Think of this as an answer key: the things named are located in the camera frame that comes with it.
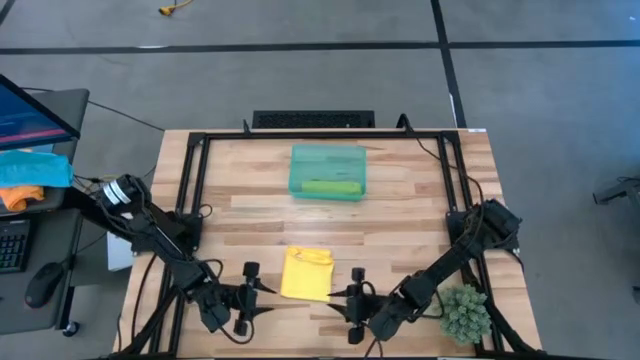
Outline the blue cloth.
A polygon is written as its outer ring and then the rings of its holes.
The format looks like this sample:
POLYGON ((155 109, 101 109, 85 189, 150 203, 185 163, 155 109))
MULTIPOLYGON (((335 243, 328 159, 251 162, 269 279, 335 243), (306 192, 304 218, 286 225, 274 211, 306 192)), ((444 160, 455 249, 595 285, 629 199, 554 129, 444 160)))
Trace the blue cloth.
POLYGON ((0 187, 67 188, 72 186, 73 177, 74 169, 64 155, 20 150, 0 152, 0 187))

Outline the black backlit keyboard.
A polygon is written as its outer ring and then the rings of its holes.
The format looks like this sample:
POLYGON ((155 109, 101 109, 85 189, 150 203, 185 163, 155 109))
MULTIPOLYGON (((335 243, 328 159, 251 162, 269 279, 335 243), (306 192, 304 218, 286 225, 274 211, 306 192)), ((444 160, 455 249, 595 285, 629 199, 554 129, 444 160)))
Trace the black backlit keyboard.
POLYGON ((23 272, 30 247, 28 219, 0 221, 0 274, 23 272))

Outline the black aluminium table frame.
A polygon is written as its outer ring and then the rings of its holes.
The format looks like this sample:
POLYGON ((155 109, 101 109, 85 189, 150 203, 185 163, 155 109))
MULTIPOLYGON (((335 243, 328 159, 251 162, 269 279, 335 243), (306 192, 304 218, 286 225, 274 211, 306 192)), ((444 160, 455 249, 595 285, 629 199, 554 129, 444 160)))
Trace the black aluminium table frame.
POLYGON ((225 283, 242 281, 248 261, 260 264, 261 306, 251 342, 210 333, 197 307, 177 301, 151 341, 127 354, 166 292, 170 279, 148 254, 133 265, 119 336, 109 360, 359 359, 365 344, 347 341, 348 324, 321 302, 281 296, 289 246, 331 251, 332 286, 340 290, 362 267, 386 293, 449 247, 445 218, 502 189, 486 133, 467 129, 170 130, 152 179, 154 202, 203 217, 197 255, 222 263, 225 283), (358 202, 298 199, 288 190, 292 147, 351 145, 366 149, 367 189, 358 202))

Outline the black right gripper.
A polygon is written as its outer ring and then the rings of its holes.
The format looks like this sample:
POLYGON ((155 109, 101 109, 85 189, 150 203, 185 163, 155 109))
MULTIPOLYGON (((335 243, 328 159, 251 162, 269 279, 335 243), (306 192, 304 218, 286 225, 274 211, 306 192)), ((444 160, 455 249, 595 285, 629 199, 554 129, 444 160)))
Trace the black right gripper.
POLYGON ((387 341, 398 330, 399 323, 389 314, 384 314, 391 304, 390 296, 378 295, 372 283, 365 280, 365 269, 355 267, 351 270, 352 284, 346 289, 333 292, 329 297, 346 297, 346 306, 329 303, 328 306, 337 311, 347 322, 348 343, 357 345, 364 339, 365 327, 369 326, 374 337, 387 341))

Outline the orange cloth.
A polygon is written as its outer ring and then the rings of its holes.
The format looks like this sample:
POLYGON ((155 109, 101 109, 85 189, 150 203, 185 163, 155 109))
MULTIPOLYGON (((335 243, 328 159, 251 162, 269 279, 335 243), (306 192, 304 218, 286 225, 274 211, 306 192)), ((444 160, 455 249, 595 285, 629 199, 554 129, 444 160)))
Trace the orange cloth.
POLYGON ((45 199, 44 188, 33 185, 0 188, 0 199, 8 211, 21 212, 27 209, 30 200, 45 199))

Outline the computer monitor with blue screen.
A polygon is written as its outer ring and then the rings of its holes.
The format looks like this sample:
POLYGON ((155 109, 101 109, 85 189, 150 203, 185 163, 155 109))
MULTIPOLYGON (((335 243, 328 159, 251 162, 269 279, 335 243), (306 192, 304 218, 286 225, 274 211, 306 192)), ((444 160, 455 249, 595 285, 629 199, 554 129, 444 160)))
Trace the computer monitor with blue screen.
POLYGON ((0 74, 0 150, 80 138, 80 132, 0 74))

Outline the teal translucent plastic basket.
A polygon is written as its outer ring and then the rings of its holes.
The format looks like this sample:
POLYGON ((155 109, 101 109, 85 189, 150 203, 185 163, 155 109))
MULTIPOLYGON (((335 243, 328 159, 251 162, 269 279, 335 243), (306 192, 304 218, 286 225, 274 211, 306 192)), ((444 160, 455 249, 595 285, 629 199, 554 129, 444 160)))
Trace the teal translucent plastic basket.
POLYGON ((292 147, 288 190, 295 198, 360 201, 367 189, 367 153, 360 146, 297 144, 292 147), (304 193, 305 181, 359 182, 361 195, 304 193))

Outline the grey side desk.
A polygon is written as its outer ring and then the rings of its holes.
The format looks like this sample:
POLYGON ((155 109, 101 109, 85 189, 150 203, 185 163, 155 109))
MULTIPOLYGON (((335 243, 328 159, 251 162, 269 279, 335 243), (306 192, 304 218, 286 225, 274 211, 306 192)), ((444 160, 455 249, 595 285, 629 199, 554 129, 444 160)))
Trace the grey side desk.
MULTIPOLYGON (((89 91, 60 90, 33 94, 34 98, 76 130, 81 130, 89 91)), ((53 328, 63 330, 70 320, 75 287, 73 270, 65 271, 50 301, 42 308, 29 308, 24 300, 27 285, 45 264, 67 259, 79 246, 82 217, 79 210, 58 209, 0 216, 0 221, 30 221, 30 251, 23 272, 0 274, 0 335, 53 328)))

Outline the black computer mouse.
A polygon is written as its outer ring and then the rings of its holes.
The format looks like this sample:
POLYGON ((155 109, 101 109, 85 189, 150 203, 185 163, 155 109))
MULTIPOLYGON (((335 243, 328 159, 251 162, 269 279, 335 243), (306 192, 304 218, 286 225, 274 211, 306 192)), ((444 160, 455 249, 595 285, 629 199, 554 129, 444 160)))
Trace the black computer mouse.
POLYGON ((41 267, 27 285, 24 294, 26 305, 32 309, 45 306, 52 298, 64 274, 64 266, 58 262, 50 262, 41 267))

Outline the black floor stand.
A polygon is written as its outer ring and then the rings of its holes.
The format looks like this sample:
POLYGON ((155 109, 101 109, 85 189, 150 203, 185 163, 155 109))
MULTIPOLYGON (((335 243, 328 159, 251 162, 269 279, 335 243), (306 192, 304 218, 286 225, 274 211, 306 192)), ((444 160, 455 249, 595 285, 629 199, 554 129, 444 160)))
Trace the black floor stand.
POLYGON ((594 202, 606 205, 616 198, 628 198, 631 204, 640 208, 640 176, 622 176, 617 183, 592 194, 594 202))

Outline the green artificial plant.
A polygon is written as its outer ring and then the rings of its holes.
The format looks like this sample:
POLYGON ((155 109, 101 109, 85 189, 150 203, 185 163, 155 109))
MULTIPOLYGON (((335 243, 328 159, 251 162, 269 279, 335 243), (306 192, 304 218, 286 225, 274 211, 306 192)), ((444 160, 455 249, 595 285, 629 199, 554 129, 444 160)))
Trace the green artificial plant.
POLYGON ((491 333, 487 296, 471 285, 459 285, 440 293, 439 308, 444 311, 440 329, 459 345, 479 344, 491 333))

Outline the green microfiber towel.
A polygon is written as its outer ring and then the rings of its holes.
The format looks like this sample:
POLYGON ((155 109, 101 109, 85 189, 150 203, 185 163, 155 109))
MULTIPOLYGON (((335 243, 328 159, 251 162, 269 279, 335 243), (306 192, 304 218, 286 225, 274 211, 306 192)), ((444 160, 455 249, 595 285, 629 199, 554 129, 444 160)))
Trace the green microfiber towel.
POLYGON ((304 193, 325 195, 361 195, 362 186, 359 182, 349 181, 305 181, 301 184, 304 193))

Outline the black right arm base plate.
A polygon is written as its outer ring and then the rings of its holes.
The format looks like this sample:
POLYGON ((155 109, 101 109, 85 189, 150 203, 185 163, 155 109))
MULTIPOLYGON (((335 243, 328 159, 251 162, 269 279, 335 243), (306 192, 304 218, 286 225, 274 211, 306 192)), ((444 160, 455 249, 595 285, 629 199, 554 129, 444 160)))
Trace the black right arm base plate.
MULTIPOLYGON (((467 223, 465 220, 471 215, 470 212, 453 212, 446 216, 449 234, 453 241, 465 231, 467 223)), ((503 249, 513 252, 520 248, 517 237, 522 220, 511 212, 489 210, 484 213, 480 232, 477 236, 478 242, 484 249, 503 249)))

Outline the black keyboard at table edge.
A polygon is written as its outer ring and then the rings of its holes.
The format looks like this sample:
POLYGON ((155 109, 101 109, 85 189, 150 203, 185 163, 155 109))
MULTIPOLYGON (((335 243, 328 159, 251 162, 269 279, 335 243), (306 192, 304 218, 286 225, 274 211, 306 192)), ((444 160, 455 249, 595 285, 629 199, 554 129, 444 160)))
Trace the black keyboard at table edge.
POLYGON ((255 111, 254 129, 374 128, 373 111, 255 111))

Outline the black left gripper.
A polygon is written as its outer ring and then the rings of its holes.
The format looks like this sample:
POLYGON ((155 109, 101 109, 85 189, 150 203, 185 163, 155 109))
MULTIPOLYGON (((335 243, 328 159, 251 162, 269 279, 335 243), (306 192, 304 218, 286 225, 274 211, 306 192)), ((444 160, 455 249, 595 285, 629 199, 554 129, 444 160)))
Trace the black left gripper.
POLYGON ((210 333, 220 330, 229 336, 224 325, 230 320, 231 311, 237 310, 239 314, 233 332, 244 337, 253 318, 274 310, 274 307, 256 306, 257 290, 276 294, 275 290, 258 280, 260 265, 257 262, 244 264, 245 282, 241 285, 221 283, 204 261, 194 261, 193 265, 201 274, 192 289, 192 300, 197 304, 202 324, 210 333))

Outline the yellow microfiber towel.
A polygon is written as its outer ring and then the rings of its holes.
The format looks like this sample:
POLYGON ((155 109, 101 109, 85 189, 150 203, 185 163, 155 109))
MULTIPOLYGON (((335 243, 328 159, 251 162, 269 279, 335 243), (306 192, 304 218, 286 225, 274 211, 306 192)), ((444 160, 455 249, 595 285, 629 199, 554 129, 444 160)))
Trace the yellow microfiber towel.
POLYGON ((284 258, 280 294, 285 298, 328 303, 333 270, 330 250, 289 246, 284 258))

